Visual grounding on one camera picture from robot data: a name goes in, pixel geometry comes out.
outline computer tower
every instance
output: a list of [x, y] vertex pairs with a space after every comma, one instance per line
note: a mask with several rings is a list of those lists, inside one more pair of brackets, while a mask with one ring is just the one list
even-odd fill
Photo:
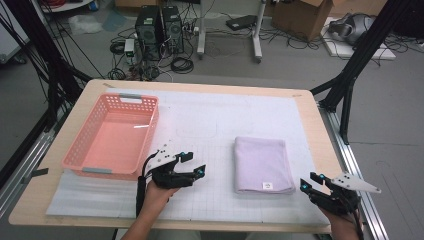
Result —
[[160, 8], [156, 5], [144, 5], [135, 23], [143, 60], [160, 60], [160, 47], [164, 42]]
[[176, 6], [162, 8], [163, 23], [165, 28], [165, 40], [170, 53], [183, 53], [184, 42], [182, 21]]

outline cardboard box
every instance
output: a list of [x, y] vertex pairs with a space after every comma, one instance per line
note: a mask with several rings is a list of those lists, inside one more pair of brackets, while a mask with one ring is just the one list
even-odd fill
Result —
[[330, 16], [341, 18], [346, 13], [365, 13], [371, 16], [377, 16], [386, 2], [387, 0], [346, 0], [333, 7]]
[[137, 17], [143, 5], [162, 6], [162, 0], [115, 0], [115, 6], [125, 16]]
[[331, 8], [344, 0], [295, 0], [276, 4], [272, 26], [308, 42], [320, 35]]
[[160, 0], [115, 0], [115, 6], [140, 8], [143, 5], [159, 5]]

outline human hand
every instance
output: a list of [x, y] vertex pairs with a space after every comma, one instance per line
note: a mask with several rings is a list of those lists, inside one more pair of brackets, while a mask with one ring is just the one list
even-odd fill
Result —
[[146, 195], [140, 215], [148, 215], [156, 219], [165, 208], [169, 198], [178, 190], [179, 188], [163, 189], [158, 187], [154, 181], [150, 181], [149, 184], [147, 184]]

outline white device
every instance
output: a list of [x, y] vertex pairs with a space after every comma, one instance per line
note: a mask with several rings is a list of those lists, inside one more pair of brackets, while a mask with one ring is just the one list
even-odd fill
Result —
[[129, 65], [132, 66], [137, 64], [137, 52], [135, 51], [134, 39], [129, 38], [125, 40], [124, 53]]
[[381, 190], [379, 188], [347, 172], [342, 173], [339, 176], [331, 179], [331, 182], [334, 185], [353, 191], [381, 193]]

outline human arm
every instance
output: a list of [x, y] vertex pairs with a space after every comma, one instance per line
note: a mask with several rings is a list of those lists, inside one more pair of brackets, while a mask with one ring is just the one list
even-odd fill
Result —
[[325, 209], [319, 209], [330, 221], [331, 234], [335, 240], [359, 240], [354, 219], [349, 219], [348, 216], [337, 216]]
[[162, 189], [153, 181], [147, 185], [146, 197], [143, 208], [137, 219], [122, 237], [122, 240], [144, 240], [150, 232], [150, 228], [156, 221], [159, 214], [165, 208], [168, 199], [177, 192], [178, 189]]

